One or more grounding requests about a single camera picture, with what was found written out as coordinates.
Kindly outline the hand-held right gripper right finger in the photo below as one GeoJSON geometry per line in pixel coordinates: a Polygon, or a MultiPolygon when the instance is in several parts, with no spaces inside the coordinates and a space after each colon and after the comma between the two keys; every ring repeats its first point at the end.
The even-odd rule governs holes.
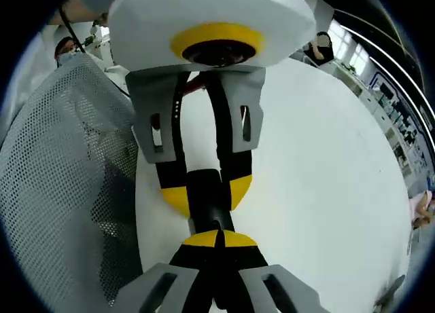
{"type": "Polygon", "coordinates": [[[248,236],[223,231],[217,307],[227,312],[326,312],[318,292],[282,265],[269,265],[248,236]]]}

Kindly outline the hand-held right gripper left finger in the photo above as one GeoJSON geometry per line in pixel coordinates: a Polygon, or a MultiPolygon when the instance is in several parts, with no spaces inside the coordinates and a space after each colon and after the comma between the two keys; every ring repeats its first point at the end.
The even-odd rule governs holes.
{"type": "Polygon", "coordinates": [[[157,263],[121,288],[114,312],[209,312],[221,307],[218,249],[195,235],[169,263],[157,263]]]}

